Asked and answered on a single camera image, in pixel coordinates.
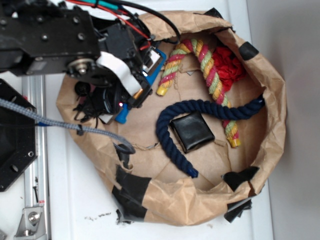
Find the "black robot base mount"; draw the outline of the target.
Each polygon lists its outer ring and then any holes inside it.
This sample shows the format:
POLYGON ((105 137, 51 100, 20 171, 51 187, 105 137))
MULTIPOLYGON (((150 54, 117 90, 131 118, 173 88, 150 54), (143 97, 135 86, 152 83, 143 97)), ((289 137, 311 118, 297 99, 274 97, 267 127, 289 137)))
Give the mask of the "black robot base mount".
POLYGON ((36 124, 18 112, 0 108, 0 191, 7 191, 37 157, 36 124))

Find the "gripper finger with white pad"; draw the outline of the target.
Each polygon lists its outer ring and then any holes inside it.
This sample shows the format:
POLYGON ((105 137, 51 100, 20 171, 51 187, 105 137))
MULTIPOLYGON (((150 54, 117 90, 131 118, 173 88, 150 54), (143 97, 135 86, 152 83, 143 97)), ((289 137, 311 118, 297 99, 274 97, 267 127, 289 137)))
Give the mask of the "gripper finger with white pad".
POLYGON ((101 114, 99 116, 99 119, 107 125, 110 125, 116 118, 116 115, 111 115, 111 114, 101 114))
POLYGON ((100 52, 97 63, 107 70, 111 70, 128 93, 123 102, 131 108, 141 108, 151 91, 151 85, 145 76, 139 71, 132 73, 123 60, 105 51, 100 52))

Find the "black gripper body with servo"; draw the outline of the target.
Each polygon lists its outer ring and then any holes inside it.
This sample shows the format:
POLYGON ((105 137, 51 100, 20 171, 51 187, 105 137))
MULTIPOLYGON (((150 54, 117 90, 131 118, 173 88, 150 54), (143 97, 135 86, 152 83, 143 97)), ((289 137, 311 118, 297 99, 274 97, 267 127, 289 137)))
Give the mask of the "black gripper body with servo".
MULTIPOLYGON (((117 21, 96 33, 100 52, 107 52, 121 59, 132 73, 143 74, 143 66, 151 64, 149 51, 151 47, 157 46, 134 32, 133 27, 128 24, 117 21)), ((121 111, 119 103, 127 104, 123 100, 129 96, 116 75, 99 65, 97 60, 82 58, 68 65, 69 75, 78 79, 74 90, 79 104, 74 110, 84 113, 83 120, 97 119, 104 114, 117 116, 121 111)))

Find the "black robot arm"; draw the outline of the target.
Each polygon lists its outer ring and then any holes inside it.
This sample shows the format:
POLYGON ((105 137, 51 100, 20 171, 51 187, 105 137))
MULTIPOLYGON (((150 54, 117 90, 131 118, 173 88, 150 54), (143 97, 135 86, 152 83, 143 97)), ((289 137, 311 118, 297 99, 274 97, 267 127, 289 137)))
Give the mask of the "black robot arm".
POLYGON ((0 70, 16 76, 64 73, 77 80, 75 119, 124 124, 140 108, 166 56, 147 27, 92 16, 49 0, 0 3, 0 70))

